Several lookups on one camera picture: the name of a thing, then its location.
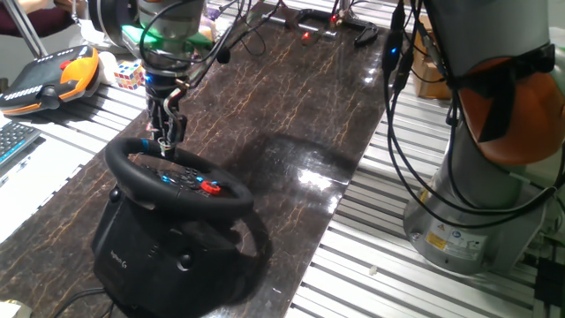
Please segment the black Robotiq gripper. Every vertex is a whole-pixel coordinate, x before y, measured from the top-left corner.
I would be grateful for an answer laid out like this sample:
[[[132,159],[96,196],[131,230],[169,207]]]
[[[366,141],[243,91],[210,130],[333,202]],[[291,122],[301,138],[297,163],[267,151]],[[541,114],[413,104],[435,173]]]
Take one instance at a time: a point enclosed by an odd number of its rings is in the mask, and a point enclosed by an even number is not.
[[[179,102],[186,95],[186,88],[177,83],[177,78],[165,76],[153,71],[145,73],[145,87],[147,100],[147,131],[151,139],[166,150],[174,148],[185,137],[186,115],[179,109]],[[169,109],[172,114],[164,110],[164,102],[170,96]],[[169,127],[163,132],[163,116],[167,117]]]

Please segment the person's bare hand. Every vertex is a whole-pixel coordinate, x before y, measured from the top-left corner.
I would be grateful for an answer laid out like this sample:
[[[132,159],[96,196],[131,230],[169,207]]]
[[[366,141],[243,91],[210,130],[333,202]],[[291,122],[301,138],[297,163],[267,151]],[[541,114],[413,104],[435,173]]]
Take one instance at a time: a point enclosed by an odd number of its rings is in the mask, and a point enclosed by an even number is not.
[[[68,12],[75,11],[77,14],[84,13],[88,7],[86,0],[54,0],[54,4],[59,9]]]

